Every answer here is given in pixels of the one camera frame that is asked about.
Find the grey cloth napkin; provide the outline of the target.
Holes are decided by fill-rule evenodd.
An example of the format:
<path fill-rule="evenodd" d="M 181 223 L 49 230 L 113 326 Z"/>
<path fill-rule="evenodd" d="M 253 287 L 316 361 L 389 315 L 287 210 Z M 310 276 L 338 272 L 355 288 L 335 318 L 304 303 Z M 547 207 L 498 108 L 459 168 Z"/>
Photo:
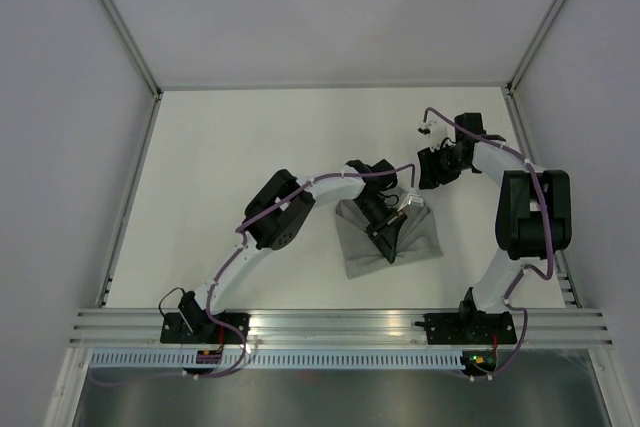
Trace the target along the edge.
<path fill-rule="evenodd" d="M 386 203 L 396 208 L 405 191 L 396 188 L 384 192 Z M 441 257 L 435 215 L 428 205 L 399 212 L 407 216 L 398 239 L 397 256 L 389 264 L 367 236 L 367 220 L 354 200 L 342 200 L 335 207 L 335 224 L 346 276 L 355 279 L 389 267 Z"/>

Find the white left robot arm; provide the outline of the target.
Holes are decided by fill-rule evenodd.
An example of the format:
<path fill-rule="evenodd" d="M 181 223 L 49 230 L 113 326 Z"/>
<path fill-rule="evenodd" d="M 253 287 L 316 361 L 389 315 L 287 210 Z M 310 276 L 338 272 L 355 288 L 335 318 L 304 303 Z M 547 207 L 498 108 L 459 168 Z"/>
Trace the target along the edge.
<path fill-rule="evenodd" d="M 229 295 L 261 260 L 295 239 L 316 207 L 354 201 L 367 221 L 368 239 L 386 261 L 394 262 L 407 210 L 424 205 L 414 188 L 400 196 L 396 205 L 386 204 L 382 193 L 394 188 L 397 174 L 406 169 L 416 167 L 394 168 L 386 161 L 368 166 L 354 160 L 339 172 L 314 177 L 277 171 L 245 208 L 245 219 L 236 228 L 240 242 L 229 259 L 211 279 L 182 294 L 178 311 L 184 332 L 198 343 L 212 340 L 222 323 L 217 315 L 226 309 Z"/>

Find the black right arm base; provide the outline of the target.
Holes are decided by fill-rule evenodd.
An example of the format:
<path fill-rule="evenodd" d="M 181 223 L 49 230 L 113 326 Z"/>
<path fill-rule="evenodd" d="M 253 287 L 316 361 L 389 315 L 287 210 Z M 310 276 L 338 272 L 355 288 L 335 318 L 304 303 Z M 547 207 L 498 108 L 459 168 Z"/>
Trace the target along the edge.
<path fill-rule="evenodd" d="M 507 312 L 425 314 L 414 326 L 421 328 L 429 345 L 515 345 L 517 334 Z"/>

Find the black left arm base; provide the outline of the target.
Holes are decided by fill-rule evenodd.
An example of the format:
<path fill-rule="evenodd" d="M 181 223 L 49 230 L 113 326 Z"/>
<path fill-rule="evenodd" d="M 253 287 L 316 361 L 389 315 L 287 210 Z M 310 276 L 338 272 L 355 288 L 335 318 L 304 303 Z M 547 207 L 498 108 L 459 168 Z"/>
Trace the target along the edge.
<path fill-rule="evenodd" d="M 250 315 L 246 312 L 222 312 L 217 316 L 220 322 L 234 326 L 242 334 L 249 332 Z M 196 327 L 189 327 L 179 312 L 167 313 L 163 319 L 160 333 L 161 344 L 195 345 L 222 344 L 240 345 L 242 339 L 238 333 L 228 327 L 212 322 L 207 315 Z"/>

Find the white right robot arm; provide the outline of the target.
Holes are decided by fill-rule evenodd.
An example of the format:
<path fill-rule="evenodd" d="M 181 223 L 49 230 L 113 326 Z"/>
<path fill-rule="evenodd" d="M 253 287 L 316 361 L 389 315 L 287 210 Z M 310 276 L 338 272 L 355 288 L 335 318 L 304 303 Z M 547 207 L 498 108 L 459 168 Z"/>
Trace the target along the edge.
<path fill-rule="evenodd" d="M 456 318 L 459 335 L 478 342 L 493 328 L 489 314 L 514 308 L 511 296 L 526 277 L 554 277 L 554 256 L 572 238 L 570 178 L 562 170 L 540 167 L 504 137 L 487 133 L 479 113 L 448 119 L 429 107 L 418 132 L 427 138 L 418 152 L 420 189 L 447 185 L 466 170 L 487 176 L 499 188 L 497 251 L 467 292 L 464 303 L 471 308 Z"/>

